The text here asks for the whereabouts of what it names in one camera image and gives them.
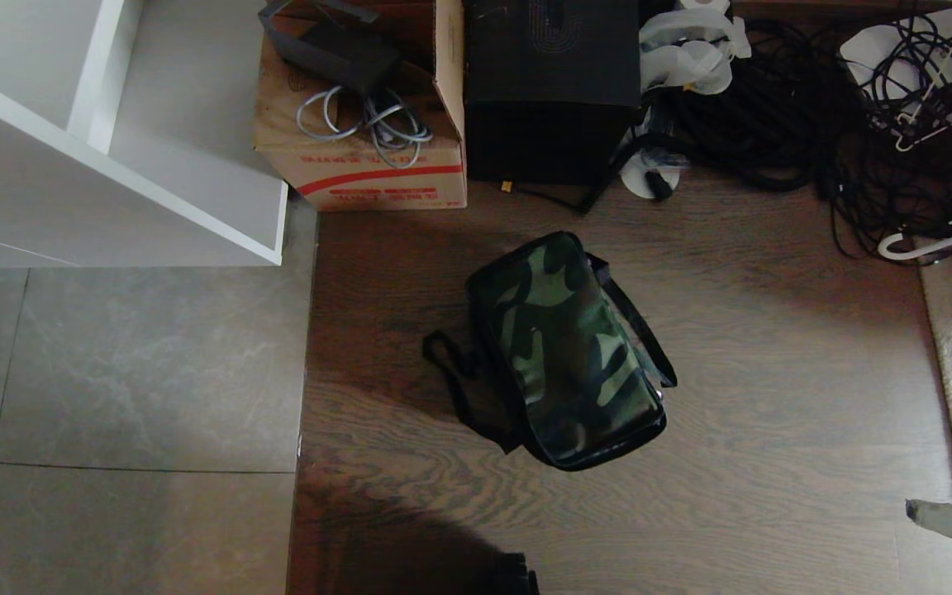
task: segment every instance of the wooden floor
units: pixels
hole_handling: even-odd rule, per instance
[[[466,276],[559,229],[611,261],[680,380],[663,436],[579,474],[474,436],[420,357],[435,329],[468,344]],[[585,218],[486,184],[465,211],[325,215],[291,592],[463,593],[524,551],[548,595],[952,594],[952,542],[903,511],[952,498],[917,275],[828,230],[812,193],[700,169]]]

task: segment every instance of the cardboard box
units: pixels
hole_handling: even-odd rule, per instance
[[[418,162],[409,169],[394,169],[384,163],[365,129],[332,142],[310,138],[296,125],[296,110],[332,83],[284,63],[264,38],[253,131],[255,150],[318,211],[465,207],[461,1],[411,0],[383,5],[349,1],[381,12],[373,29],[399,46],[410,63],[403,65],[389,86],[418,112],[435,138],[421,147]],[[311,26],[307,19],[320,16],[311,12],[316,10],[307,1],[297,1],[283,15],[274,17],[274,25],[280,31],[302,34]],[[433,69],[434,74],[419,65]],[[356,101],[348,98],[330,105],[330,117],[340,127],[354,123],[358,111]],[[303,125],[313,131],[329,131],[322,120],[321,102],[305,109]],[[401,163],[411,158],[409,151],[390,155]]]

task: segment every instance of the black strap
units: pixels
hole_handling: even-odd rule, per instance
[[[671,360],[664,353],[664,347],[660,347],[660,342],[656,340],[653,329],[649,328],[649,323],[646,323],[645,319],[641,317],[641,312],[638,312],[638,308],[635,308],[634,302],[627,297],[626,293],[623,293],[623,290],[616,285],[615,281],[612,281],[612,272],[608,268],[608,262],[598,259],[597,256],[588,252],[586,256],[590,259],[590,268],[593,269],[593,274],[597,275],[597,282],[601,284],[605,293],[616,304],[616,308],[619,308],[619,312],[626,319],[627,324],[630,324],[631,328],[634,329],[638,339],[641,340],[641,344],[645,346],[645,350],[649,351],[649,357],[660,373],[660,381],[664,388],[677,387],[678,377],[675,375]]]
[[[469,406],[469,399],[465,396],[464,388],[461,388],[461,381],[454,374],[454,370],[450,369],[450,366],[447,366],[436,355],[436,343],[442,343],[446,349],[447,358],[450,358],[454,369],[457,369],[458,374],[469,380],[475,380],[477,376],[476,370],[479,368],[479,364],[476,360],[476,354],[469,354],[469,357],[466,358],[465,355],[462,355],[457,343],[450,341],[450,337],[443,334],[443,331],[435,331],[433,334],[426,336],[421,348],[424,359],[430,361],[443,373],[447,391],[450,391],[450,400],[454,403],[454,414],[458,416],[458,421],[464,423],[480,436],[499,445],[502,451],[509,455],[510,452],[521,445],[521,441],[513,434],[497,428],[497,426],[491,426],[476,419],[472,407]]]

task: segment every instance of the black box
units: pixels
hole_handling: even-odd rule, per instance
[[[477,180],[593,184],[641,112],[637,0],[469,0]]]

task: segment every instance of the camouflage bag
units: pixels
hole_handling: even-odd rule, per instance
[[[677,385],[671,362],[608,264],[578,237],[550,234],[495,260],[465,283],[476,344],[468,358],[442,332],[424,357],[442,370],[466,426],[510,452],[524,445],[553,467],[579,471],[626,455],[666,426],[661,388]],[[645,350],[635,347],[619,315]],[[445,347],[454,365],[438,355]],[[490,364],[512,428],[475,418],[455,370]]]

